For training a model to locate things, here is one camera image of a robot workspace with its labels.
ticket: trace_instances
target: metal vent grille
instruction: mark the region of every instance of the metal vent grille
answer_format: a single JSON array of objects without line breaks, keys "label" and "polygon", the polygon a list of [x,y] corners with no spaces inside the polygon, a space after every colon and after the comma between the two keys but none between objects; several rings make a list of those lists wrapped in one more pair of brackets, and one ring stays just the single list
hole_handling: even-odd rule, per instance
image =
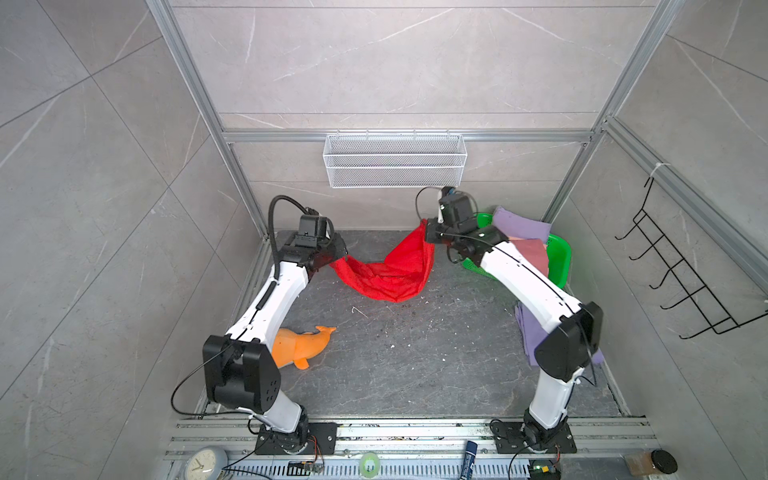
[{"label": "metal vent grille", "polygon": [[335,134],[323,149],[333,188],[457,187],[467,150],[460,134]]},{"label": "metal vent grille", "polygon": [[[508,460],[479,458],[475,463],[474,480],[492,480],[507,478]],[[458,459],[386,459],[382,460],[381,470],[376,480],[403,480],[404,478],[424,478],[425,480],[441,478],[458,478],[461,474],[462,461]],[[297,478],[312,478],[315,480],[347,480],[362,478],[359,470],[359,460],[329,459],[322,473],[308,475],[297,468],[289,468],[288,460],[252,460],[238,465],[238,471],[232,472],[231,478],[251,480],[263,478],[255,474],[267,475],[273,480],[296,480]],[[511,470],[512,478],[530,478],[528,460],[515,460]]]}]

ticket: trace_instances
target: black cable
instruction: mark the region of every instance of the black cable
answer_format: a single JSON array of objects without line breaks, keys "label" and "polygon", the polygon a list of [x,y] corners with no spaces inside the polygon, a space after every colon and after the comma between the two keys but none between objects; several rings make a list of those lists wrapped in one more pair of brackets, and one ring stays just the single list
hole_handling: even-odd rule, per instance
[{"label": "black cable", "polygon": [[523,445],[522,448],[520,448],[515,454],[512,456],[512,460],[509,461],[509,466],[507,467],[507,480],[512,480],[512,463],[515,461],[515,458],[518,457],[522,453],[523,450],[525,450],[528,446]]},{"label": "black cable", "polygon": [[275,204],[279,202],[280,200],[287,200],[290,203],[296,205],[296,207],[301,210],[301,213],[305,215],[309,215],[310,212],[304,208],[302,204],[297,202],[291,197],[288,197],[287,195],[277,195],[272,199],[270,202],[270,209],[266,216],[266,234],[270,238],[270,247],[272,247],[272,260],[275,263],[275,280],[280,280],[280,254],[277,251],[277,241],[275,240]]},{"label": "black cable", "polygon": [[457,191],[458,191],[459,193],[461,193],[461,194],[464,194],[464,195],[466,195],[467,197],[469,197],[469,200],[472,200],[472,203],[474,203],[474,204],[475,204],[475,212],[476,212],[476,211],[478,211],[478,210],[480,210],[480,209],[478,208],[478,202],[477,202],[477,200],[475,200],[475,198],[474,198],[474,197],[473,197],[471,194],[468,194],[467,192],[464,192],[464,191],[460,191],[460,190],[457,190]]},{"label": "black cable", "polygon": [[248,419],[248,425],[247,425],[247,427],[248,427],[248,432],[251,432],[251,434],[252,434],[252,435],[259,435],[259,432],[254,432],[254,431],[251,429],[251,427],[250,427],[250,422],[251,422],[251,420],[253,420],[253,417],[250,417],[250,418]]},{"label": "black cable", "polygon": [[[262,429],[259,429],[259,432],[258,432],[257,434],[258,434],[258,435],[262,435],[262,434],[263,434],[263,430],[262,430]],[[264,445],[265,445],[265,444],[266,444],[266,443],[267,443],[267,442],[268,442],[268,441],[269,441],[271,438],[272,438],[272,432],[270,431],[270,433],[268,433],[267,435],[265,435],[265,436],[264,436],[264,440],[261,442],[261,445],[259,445],[259,440],[257,439],[257,440],[256,440],[256,444],[255,444],[255,446],[253,447],[253,450],[252,450],[250,453],[248,453],[248,454],[247,454],[247,455],[245,455],[244,457],[240,458],[239,460],[235,460],[234,462],[230,463],[229,465],[225,465],[225,466],[224,466],[224,468],[222,468],[222,470],[226,470],[226,471],[229,471],[229,470],[230,470],[230,467],[231,467],[232,465],[236,465],[236,464],[238,464],[238,463],[242,462],[243,460],[245,460],[246,458],[250,457],[251,455],[255,454],[255,453],[256,453],[256,452],[257,452],[257,451],[258,451],[258,450],[259,450],[261,447],[263,447],[263,446],[264,446]]]},{"label": "black cable", "polygon": [[461,260],[453,260],[453,257],[451,257],[451,247],[446,245],[445,246],[445,254],[448,256],[448,261],[453,263],[454,265],[457,265],[461,263]]},{"label": "black cable", "polygon": [[250,470],[243,470],[242,468],[228,468],[227,471],[228,472],[250,473],[251,475],[257,475],[257,476],[260,476],[261,478],[266,478],[266,480],[273,480],[272,477],[270,477],[268,475],[264,475],[263,473],[252,472]]},{"label": "black cable", "polygon": [[[240,337],[243,336],[246,331],[247,330],[243,330],[243,332],[235,340],[239,340]],[[186,382],[188,379],[190,379],[190,377],[192,375],[194,375],[195,373],[197,373],[198,370],[200,370],[201,368],[205,367],[205,365],[207,365],[208,362],[210,362],[211,360],[217,358],[222,353],[226,352],[231,346],[232,346],[232,344],[230,344],[227,348],[222,349],[219,353],[217,353],[216,355],[210,357],[205,362],[201,363],[200,366],[198,366],[196,369],[192,370],[192,373],[190,373],[189,375],[185,376],[184,379],[181,380],[178,385],[176,385],[176,388],[174,389],[173,393],[170,394],[170,407],[174,410],[174,412],[178,413],[179,415],[188,415],[188,416],[195,416],[195,417],[210,417],[210,416],[213,416],[213,415],[228,415],[230,413],[244,413],[246,415],[250,415],[250,412],[242,412],[240,410],[230,410],[230,411],[227,411],[227,412],[212,412],[212,413],[182,412],[181,410],[177,409],[176,406],[174,405],[174,398],[176,397],[176,392],[179,391],[179,388],[181,388],[181,386],[184,384],[184,382]]]},{"label": "black cable", "polygon": [[328,222],[329,227],[328,240],[326,241],[326,246],[328,246],[333,241],[333,236],[336,234],[336,229],[333,228],[333,222],[328,217],[326,217],[326,222]]},{"label": "black cable", "polygon": [[598,387],[598,376],[594,373],[594,360],[592,359],[592,357],[594,356],[594,353],[592,352],[592,348],[590,348],[590,346],[589,346],[589,342],[587,340],[587,332],[584,331],[584,326],[581,325],[581,322],[577,322],[577,324],[578,324],[579,330],[581,331],[581,335],[584,337],[584,344],[587,347],[587,353],[589,353],[589,366],[592,369],[592,378],[594,379],[594,382],[590,381],[590,379],[588,379],[587,377],[582,376],[582,375],[579,375],[576,378],[577,379],[587,380],[587,382],[589,382],[590,385],[592,385],[593,387],[597,388]]},{"label": "black cable", "polygon": [[428,188],[434,188],[434,189],[436,189],[436,190],[440,190],[440,189],[439,189],[439,188],[437,188],[437,187],[424,187],[424,188],[422,188],[421,190],[419,190],[419,192],[416,194],[416,199],[414,200],[414,204],[416,205],[416,216],[419,218],[419,222],[420,222],[420,221],[422,221],[422,220],[424,220],[424,219],[422,218],[422,215],[419,213],[419,195],[421,195],[421,194],[422,194],[422,192],[423,192],[424,190],[428,189]]}]

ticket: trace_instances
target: red cloth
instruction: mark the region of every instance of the red cloth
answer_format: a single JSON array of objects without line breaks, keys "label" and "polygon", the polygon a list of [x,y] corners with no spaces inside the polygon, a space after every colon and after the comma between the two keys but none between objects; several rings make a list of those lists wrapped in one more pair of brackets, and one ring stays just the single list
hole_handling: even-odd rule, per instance
[{"label": "red cloth", "polygon": [[363,263],[351,256],[331,263],[341,281],[374,300],[403,302],[419,294],[435,262],[435,245],[424,241],[427,221],[389,253],[384,263]]}]

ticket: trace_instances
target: orange toy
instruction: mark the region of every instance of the orange toy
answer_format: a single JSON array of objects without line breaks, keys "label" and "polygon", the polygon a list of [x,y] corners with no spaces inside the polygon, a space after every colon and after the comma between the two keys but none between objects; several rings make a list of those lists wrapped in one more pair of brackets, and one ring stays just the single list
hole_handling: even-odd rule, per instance
[{"label": "orange toy", "polygon": [[289,363],[302,370],[310,367],[306,359],[311,359],[322,352],[331,340],[331,332],[336,330],[335,326],[317,325],[315,328],[319,333],[307,332],[299,335],[288,329],[277,330],[275,343],[272,346],[272,358],[277,368],[282,368]]}]

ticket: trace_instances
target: white wire basket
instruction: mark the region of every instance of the white wire basket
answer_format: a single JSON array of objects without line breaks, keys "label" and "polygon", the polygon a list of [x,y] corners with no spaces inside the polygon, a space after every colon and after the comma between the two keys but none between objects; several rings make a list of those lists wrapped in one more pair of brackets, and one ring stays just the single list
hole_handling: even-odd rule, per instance
[{"label": "white wire basket", "polygon": [[332,188],[457,187],[467,148],[460,134],[331,134],[323,160]]}]

